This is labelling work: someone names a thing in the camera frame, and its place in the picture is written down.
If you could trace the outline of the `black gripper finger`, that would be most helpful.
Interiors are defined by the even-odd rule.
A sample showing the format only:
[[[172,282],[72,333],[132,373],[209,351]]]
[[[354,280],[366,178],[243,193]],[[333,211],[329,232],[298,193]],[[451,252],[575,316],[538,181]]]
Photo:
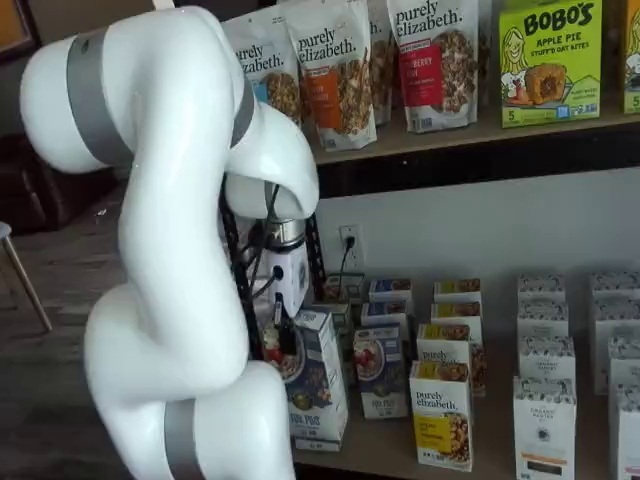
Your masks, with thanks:
[[[280,352],[296,352],[296,333],[293,320],[284,308],[282,294],[275,295],[272,320],[277,333],[277,344]]]

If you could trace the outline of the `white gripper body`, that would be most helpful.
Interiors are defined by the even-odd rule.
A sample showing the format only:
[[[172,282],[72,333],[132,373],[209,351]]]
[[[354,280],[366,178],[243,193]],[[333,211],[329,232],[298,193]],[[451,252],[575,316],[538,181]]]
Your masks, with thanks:
[[[284,252],[267,251],[267,266],[270,272],[282,271],[268,290],[269,303],[277,300],[288,316],[296,316],[307,293],[307,249],[297,247]]]

